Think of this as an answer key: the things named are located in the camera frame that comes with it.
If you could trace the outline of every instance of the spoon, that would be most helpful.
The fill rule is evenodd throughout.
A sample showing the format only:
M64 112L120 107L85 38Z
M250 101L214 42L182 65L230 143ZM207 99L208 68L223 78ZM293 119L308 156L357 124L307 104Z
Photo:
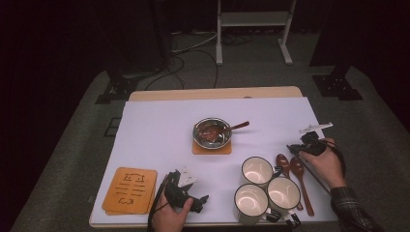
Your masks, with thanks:
M290 175L289 175L290 164L289 164L289 161L287 160L286 156L284 156L283 154L277 155L277 166L282 166L283 167L283 172L282 173L283 173L284 177L286 177L287 179L290 180ZM296 209L298 209L299 211L302 211L304 209L301 202L298 203L298 205L296 206Z
M314 216L314 211L311 208L310 200L308 199L307 189L305 188L304 184L304 167L301 162L297 158L292 158L290 160L290 170L293 174L298 178L299 182L301 183L302 188L302 195L304 196L305 205L307 206L307 214L309 216Z
M235 129L243 128L243 127L246 127L248 125L249 125L249 121L246 121L242 124L239 124L239 125L236 125L236 126L233 126L233 127L230 127L230 128L225 128L225 129L223 129L221 126L218 126L218 125L210 125L210 126L205 127L204 129L202 129L199 132L199 135L202 138L206 139L207 141L214 142L217 139L219 134L224 133L226 131L232 131L232 130L235 130Z

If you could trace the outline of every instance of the person's right hand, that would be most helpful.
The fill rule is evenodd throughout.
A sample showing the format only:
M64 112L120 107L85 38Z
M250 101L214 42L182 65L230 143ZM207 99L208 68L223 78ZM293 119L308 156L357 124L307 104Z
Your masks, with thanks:
M181 232L187 219L193 199L190 197L184 204L181 212L177 213L165 197L164 190L153 215L153 226L157 232Z
M330 146L335 143L332 138L325 138L324 140L331 142L329 143ZM311 163L317 174L328 184L330 189L346 186L340 160L329 147L317 157L303 151L299 152L299 155Z

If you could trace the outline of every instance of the orange placemat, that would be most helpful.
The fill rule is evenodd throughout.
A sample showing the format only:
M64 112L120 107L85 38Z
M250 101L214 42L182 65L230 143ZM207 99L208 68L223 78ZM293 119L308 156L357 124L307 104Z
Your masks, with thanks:
M232 143L229 140L225 146L219 149L205 149L192 140L192 153L194 155L229 155L232 153Z
M157 171L119 167L102 203L108 215L147 214L153 200Z

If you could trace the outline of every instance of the dark background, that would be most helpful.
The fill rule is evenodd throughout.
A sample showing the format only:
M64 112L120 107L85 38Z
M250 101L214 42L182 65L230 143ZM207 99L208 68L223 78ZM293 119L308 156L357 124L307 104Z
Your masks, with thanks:
M216 29L216 0L164 1L160 32L152 2L1 1L1 231L13 225L97 74L162 69L161 33ZM222 2L227 12L288 8L288 1ZM299 1L291 30L322 30L311 65L348 59L409 129L409 10L404 1Z

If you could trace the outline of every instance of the black curtain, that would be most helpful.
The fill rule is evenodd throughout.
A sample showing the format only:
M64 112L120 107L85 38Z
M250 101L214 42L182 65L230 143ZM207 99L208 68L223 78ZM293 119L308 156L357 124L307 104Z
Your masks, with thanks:
M88 1L1 1L1 219L10 231L108 44Z
M310 65L359 69L410 131L409 12L404 0L334 0Z

